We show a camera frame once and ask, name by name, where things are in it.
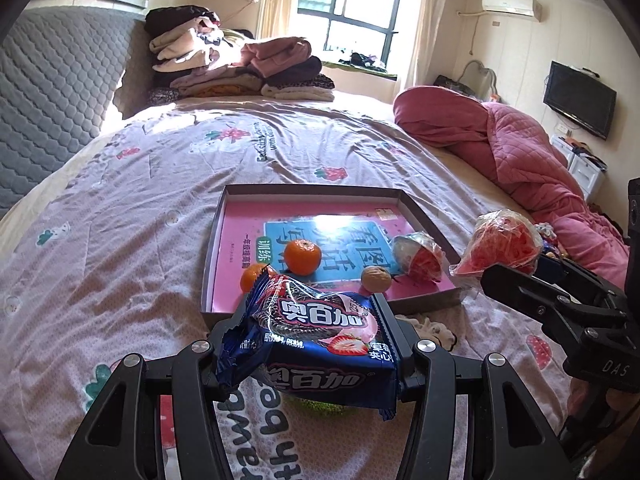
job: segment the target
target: pink quilt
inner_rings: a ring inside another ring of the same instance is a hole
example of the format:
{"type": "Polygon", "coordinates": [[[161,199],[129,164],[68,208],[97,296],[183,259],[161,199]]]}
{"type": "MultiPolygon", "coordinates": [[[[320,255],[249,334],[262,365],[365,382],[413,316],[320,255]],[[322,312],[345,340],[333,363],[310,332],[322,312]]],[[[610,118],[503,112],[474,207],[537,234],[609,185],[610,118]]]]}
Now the pink quilt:
{"type": "Polygon", "coordinates": [[[398,95],[396,123],[415,139],[447,148],[549,222],[572,259],[623,288],[628,247],[606,218],[589,211],[566,160],[532,117],[498,103],[418,86],[398,95]]]}

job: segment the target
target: pile of clothes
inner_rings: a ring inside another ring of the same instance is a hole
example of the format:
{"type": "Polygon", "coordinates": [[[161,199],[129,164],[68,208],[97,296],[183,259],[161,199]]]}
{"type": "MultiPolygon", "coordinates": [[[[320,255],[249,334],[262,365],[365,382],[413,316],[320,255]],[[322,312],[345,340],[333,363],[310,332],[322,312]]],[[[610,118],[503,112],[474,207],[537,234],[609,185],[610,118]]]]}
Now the pile of clothes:
{"type": "Polygon", "coordinates": [[[195,6],[152,10],[145,28],[154,36],[149,49],[158,60],[151,105],[245,95],[334,100],[334,82],[320,73],[322,62],[303,38],[253,41],[220,28],[214,12],[195,6]]]}

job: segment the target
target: oreo snack package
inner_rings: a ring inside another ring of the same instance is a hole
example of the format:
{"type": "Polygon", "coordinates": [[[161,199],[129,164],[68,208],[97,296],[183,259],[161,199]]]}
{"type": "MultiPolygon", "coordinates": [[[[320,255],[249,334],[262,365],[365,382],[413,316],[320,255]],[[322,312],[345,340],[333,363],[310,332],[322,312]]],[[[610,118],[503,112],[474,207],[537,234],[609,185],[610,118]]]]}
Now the oreo snack package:
{"type": "Polygon", "coordinates": [[[397,357],[370,299],[324,293],[263,272],[241,320],[222,338],[216,378],[236,389],[249,375],[303,399],[396,414],[397,357]]]}

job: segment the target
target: window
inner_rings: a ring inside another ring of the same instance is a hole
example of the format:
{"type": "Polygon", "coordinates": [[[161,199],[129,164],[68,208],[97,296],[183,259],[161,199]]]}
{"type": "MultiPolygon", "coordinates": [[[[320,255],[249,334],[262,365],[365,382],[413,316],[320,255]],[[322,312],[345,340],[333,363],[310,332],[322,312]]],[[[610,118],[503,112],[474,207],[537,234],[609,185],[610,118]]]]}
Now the window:
{"type": "Polygon", "coordinates": [[[399,4],[400,0],[298,0],[292,33],[305,36],[315,52],[358,52],[386,64],[399,4]]]}

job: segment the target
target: plastic bag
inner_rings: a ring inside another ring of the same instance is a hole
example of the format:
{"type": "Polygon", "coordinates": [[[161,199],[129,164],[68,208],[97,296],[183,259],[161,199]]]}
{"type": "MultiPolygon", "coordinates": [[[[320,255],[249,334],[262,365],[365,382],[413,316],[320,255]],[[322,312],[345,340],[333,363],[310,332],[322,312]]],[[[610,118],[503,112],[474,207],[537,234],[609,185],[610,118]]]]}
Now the plastic bag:
{"type": "Polygon", "coordinates": [[[391,250],[398,266],[416,282],[439,282],[442,279],[444,252],[426,232],[396,236],[391,250]]]}
{"type": "Polygon", "coordinates": [[[509,209],[478,217],[462,260],[452,276],[481,276],[493,264],[505,264],[533,274],[542,252],[542,237],[529,220],[509,209]]]}
{"type": "Polygon", "coordinates": [[[318,402],[396,412],[397,357],[380,313],[356,292],[320,292],[266,271],[222,338],[216,377],[234,390],[249,375],[318,402]]]}

